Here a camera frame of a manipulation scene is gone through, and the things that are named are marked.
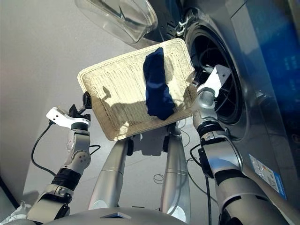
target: front-loading washing machine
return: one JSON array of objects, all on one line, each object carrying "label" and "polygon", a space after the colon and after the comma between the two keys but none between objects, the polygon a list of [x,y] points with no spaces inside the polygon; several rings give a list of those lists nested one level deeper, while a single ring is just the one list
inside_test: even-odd
[{"label": "front-loading washing machine", "polygon": [[244,164],[300,209],[299,1],[86,1],[76,2],[127,43],[184,39],[199,84],[207,68],[229,67],[218,119]]}]

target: white wicker basket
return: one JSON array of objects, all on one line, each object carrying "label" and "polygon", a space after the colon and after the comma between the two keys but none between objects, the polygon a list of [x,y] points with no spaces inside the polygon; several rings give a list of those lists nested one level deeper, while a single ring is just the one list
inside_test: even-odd
[{"label": "white wicker basket", "polygon": [[[147,114],[145,57],[164,49],[165,79],[176,107],[166,120]],[[187,118],[196,96],[195,70],[183,40],[173,39],[100,62],[82,70],[78,81],[92,96],[93,111],[109,140],[119,140]]]}]

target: cable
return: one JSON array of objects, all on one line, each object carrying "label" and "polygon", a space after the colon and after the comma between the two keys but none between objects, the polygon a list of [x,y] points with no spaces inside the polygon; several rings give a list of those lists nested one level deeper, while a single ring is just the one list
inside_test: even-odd
[{"label": "cable", "polygon": [[96,145],[90,145],[89,148],[91,148],[91,147],[97,147],[97,148],[96,148],[94,151],[92,151],[92,153],[90,154],[90,156],[91,156],[92,154],[94,154],[96,151],[98,151],[98,150],[101,148],[101,146],[98,145],[98,144],[96,144]]},{"label": "cable", "polygon": [[202,65],[202,57],[205,55],[206,52],[208,52],[208,51],[213,51],[213,50],[218,50],[218,48],[207,48],[207,49],[205,49],[205,50],[199,55],[198,59],[199,59],[199,63],[200,63],[200,67],[201,67],[201,68],[204,68],[204,66]]},{"label": "cable", "polygon": [[[32,151],[31,151],[31,161],[32,161],[33,165],[35,165],[37,168],[40,168],[41,170],[44,170],[44,171],[50,173],[51,175],[55,176],[56,175],[55,172],[47,169],[46,167],[43,167],[43,166],[39,165],[34,160],[34,152],[36,150],[36,146],[37,146],[38,142],[41,140],[41,138],[44,136],[44,134],[49,130],[49,128],[51,127],[52,124],[54,124],[54,122],[49,121],[49,125],[47,126],[47,128],[43,131],[43,133],[37,138],[36,142],[34,143],[34,146],[33,146]],[[90,155],[94,154],[97,150],[99,150],[101,148],[100,145],[90,145],[89,147],[90,148],[91,147],[98,147]]]},{"label": "cable", "polygon": [[198,166],[202,167],[201,164],[196,160],[196,158],[194,157],[194,155],[193,155],[193,153],[192,153],[192,151],[193,151],[195,148],[199,147],[200,145],[201,145],[201,144],[198,144],[198,145],[192,147],[192,149],[189,151],[189,154],[191,155],[191,157],[192,157],[192,159],[195,161],[195,163],[197,163]]},{"label": "cable", "polygon": [[208,177],[205,176],[206,192],[207,192],[207,208],[208,208],[208,224],[211,225],[211,203],[210,203],[210,184]]},{"label": "cable", "polygon": [[191,138],[190,138],[190,136],[188,135],[188,133],[185,132],[184,130],[180,129],[180,131],[183,132],[183,133],[185,133],[185,134],[187,135],[187,137],[188,137],[188,142],[183,146],[183,147],[185,148],[185,147],[187,147],[187,146],[190,144]]},{"label": "cable", "polygon": [[[189,159],[187,160],[187,167],[188,167],[188,162],[191,162],[191,161],[193,161],[193,158],[189,158]],[[195,180],[193,179],[192,175],[189,173],[189,170],[187,170],[187,174],[188,174],[189,178],[191,179],[191,181],[193,182],[193,184],[195,184],[195,186],[196,186],[203,194],[207,195],[207,193],[206,193],[201,187],[199,187],[199,185],[195,182]],[[218,202],[216,201],[215,198],[213,198],[213,197],[211,197],[211,196],[210,196],[210,198],[211,198],[211,200],[213,200],[216,204],[218,203]]]},{"label": "cable", "polygon": [[153,176],[153,181],[154,181],[154,183],[156,183],[156,184],[163,184],[163,183],[164,183],[164,179],[165,179],[165,176],[162,175],[162,174],[160,174],[160,173],[155,174],[155,175]]},{"label": "cable", "polygon": [[[195,147],[193,147],[189,153],[191,154],[192,159],[200,166],[201,164],[196,160],[196,158],[194,157],[192,151],[197,148],[200,144],[196,145]],[[211,225],[211,201],[210,201],[210,184],[208,182],[208,177],[205,176],[205,183],[206,183],[206,194],[207,194],[207,207],[208,207],[208,224]]]},{"label": "cable", "polygon": [[231,91],[231,89],[233,88],[233,82],[231,83],[230,85],[230,88],[228,90],[228,95],[225,95],[225,99],[223,100],[223,102],[219,105],[219,107],[215,110],[215,112],[219,111],[219,109],[225,104],[226,100],[228,99],[229,97],[229,93]]},{"label": "cable", "polygon": [[187,124],[187,119],[184,119],[184,124],[183,124],[183,126],[182,126],[182,127],[179,127],[178,129],[183,129],[184,126],[185,126],[186,124]]},{"label": "cable", "polygon": [[33,156],[34,156],[34,151],[36,150],[36,146],[37,146],[39,140],[40,140],[40,139],[44,136],[44,134],[49,130],[49,128],[51,127],[52,124],[54,124],[54,123],[53,123],[52,121],[49,121],[49,125],[47,126],[47,128],[43,131],[43,133],[37,138],[36,142],[34,143],[34,146],[33,146],[32,151],[31,151],[31,161],[32,161],[32,163],[33,163],[37,168],[40,168],[41,170],[45,170],[45,171],[47,171],[48,173],[50,173],[51,175],[55,176],[56,174],[55,174],[53,171],[51,171],[51,170],[49,170],[49,169],[47,169],[47,168],[45,168],[45,167],[43,167],[43,166],[37,164],[36,161],[34,160],[34,157],[33,157]]}]

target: sticker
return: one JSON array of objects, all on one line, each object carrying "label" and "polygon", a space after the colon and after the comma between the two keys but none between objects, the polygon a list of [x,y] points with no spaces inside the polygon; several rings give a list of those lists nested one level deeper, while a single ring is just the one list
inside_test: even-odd
[{"label": "sticker", "polygon": [[257,175],[259,175],[265,182],[267,182],[275,191],[277,191],[284,199],[286,199],[285,189],[283,187],[282,180],[280,175],[270,168],[265,166],[259,160],[250,156],[250,160],[252,162],[252,166]]}]

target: blue cloth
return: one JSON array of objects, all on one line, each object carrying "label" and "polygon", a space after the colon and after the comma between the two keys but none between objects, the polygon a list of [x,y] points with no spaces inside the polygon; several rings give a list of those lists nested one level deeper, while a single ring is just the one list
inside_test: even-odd
[{"label": "blue cloth", "polygon": [[146,56],[143,65],[146,80],[146,106],[150,116],[166,120],[174,111],[175,104],[165,83],[164,50],[158,48]]}]

